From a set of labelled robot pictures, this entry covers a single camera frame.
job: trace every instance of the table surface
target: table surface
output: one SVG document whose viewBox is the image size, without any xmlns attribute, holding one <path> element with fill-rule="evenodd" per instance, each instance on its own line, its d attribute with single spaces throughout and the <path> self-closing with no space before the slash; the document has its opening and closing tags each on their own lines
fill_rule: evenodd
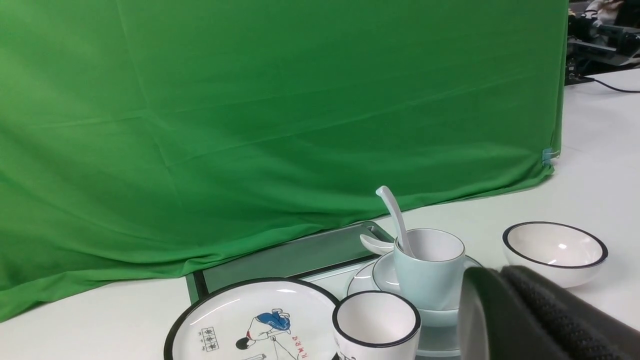
<svg viewBox="0 0 640 360">
<path fill-rule="evenodd" d="M 640 70 L 598 78 L 640 88 Z M 607 244 L 609 259 L 595 280 L 571 291 L 640 329 L 633 211 L 640 204 L 638 100 L 595 83 L 565 88 L 562 156 L 549 181 L 525 192 L 407 211 L 407 227 L 452 232 L 487 267 L 506 264 L 500 237 L 512 224 L 547 220 L 583 228 Z M 389 218 L 375 221 L 395 233 Z M 184 278 L 110 284 L 0 323 L 0 359 L 162 359 L 168 329 L 189 305 Z"/>
</svg>

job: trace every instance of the spoon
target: spoon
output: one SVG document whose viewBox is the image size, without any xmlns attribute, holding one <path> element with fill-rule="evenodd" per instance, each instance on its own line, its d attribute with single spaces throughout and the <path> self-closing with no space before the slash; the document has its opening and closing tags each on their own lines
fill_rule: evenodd
<svg viewBox="0 0 640 360">
<path fill-rule="evenodd" d="M 400 212 L 400 206 L 398 206 L 398 202 L 394 197 L 394 194 L 391 193 L 391 190 L 386 186 L 381 186 L 376 190 L 376 195 L 382 198 L 382 201 L 385 202 L 389 213 L 391 213 L 391 217 L 394 219 L 394 223 L 396 225 L 396 232 L 398 233 L 398 243 L 400 244 L 400 249 L 404 251 L 405 254 L 415 258 L 413 255 L 413 251 L 411 251 L 411 247 L 409 246 L 409 239 L 406 235 L 406 227 L 404 226 L 404 220 L 402 219 L 402 213 Z"/>
<path fill-rule="evenodd" d="M 384 255 L 388 252 L 392 252 L 394 249 L 393 243 L 380 241 L 378 239 L 374 239 L 371 236 L 365 235 L 365 234 L 360 235 L 360 242 L 365 247 L 365 249 L 378 255 Z"/>
</svg>

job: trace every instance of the white plate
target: white plate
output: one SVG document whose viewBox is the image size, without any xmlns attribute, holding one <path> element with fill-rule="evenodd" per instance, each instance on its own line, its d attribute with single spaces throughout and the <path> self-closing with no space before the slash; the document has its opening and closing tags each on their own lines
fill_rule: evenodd
<svg viewBox="0 0 640 360">
<path fill-rule="evenodd" d="M 309 282 L 239 282 L 187 309 L 169 331 L 165 360 L 336 360 L 338 304 Z"/>
<path fill-rule="evenodd" d="M 482 267 L 473 258 L 467 256 L 465 268 Z M 371 279 L 374 285 L 383 291 L 400 295 L 400 285 L 396 276 L 393 253 L 382 255 L 373 265 Z M 454 326 L 458 322 L 459 304 L 449 304 L 445 310 L 418 309 L 422 324 L 430 327 Z"/>
<path fill-rule="evenodd" d="M 355 275 L 347 282 L 346 295 L 367 290 L 378 290 L 374 287 L 373 280 L 371 279 L 374 263 L 375 262 L 368 263 L 356 271 Z M 460 356 L 458 326 L 422 326 L 422 329 L 420 330 L 420 343 L 418 344 L 417 355 L 424 357 Z"/>
</svg>

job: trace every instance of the white cup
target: white cup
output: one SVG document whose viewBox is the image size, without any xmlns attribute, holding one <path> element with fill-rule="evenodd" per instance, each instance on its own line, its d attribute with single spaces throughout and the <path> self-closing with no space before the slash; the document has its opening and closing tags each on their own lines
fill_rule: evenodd
<svg viewBox="0 0 640 360">
<path fill-rule="evenodd" d="M 415 257 L 394 246 L 394 264 L 402 296 L 425 310 L 446 310 L 460 302 L 465 272 L 465 244 L 436 229 L 406 232 Z"/>
<path fill-rule="evenodd" d="M 333 335 L 342 360 L 414 360 L 420 314 L 385 291 L 352 294 L 333 310 Z"/>
</svg>

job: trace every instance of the light blue cup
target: light blue cup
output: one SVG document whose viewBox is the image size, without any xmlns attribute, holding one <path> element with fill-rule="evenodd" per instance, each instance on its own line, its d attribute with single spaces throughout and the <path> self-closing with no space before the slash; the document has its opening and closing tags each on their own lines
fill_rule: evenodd
<svg viewBox="0 0 640 360">
<path fill-rule="evenodd" d="M 436 229 L 406 232 L 415 258 L 394 244 L 394 263 L 400 292 L 419 309 L 444 310 L 460 302 L 465 272 L 465 244 Z"/>
</svg>

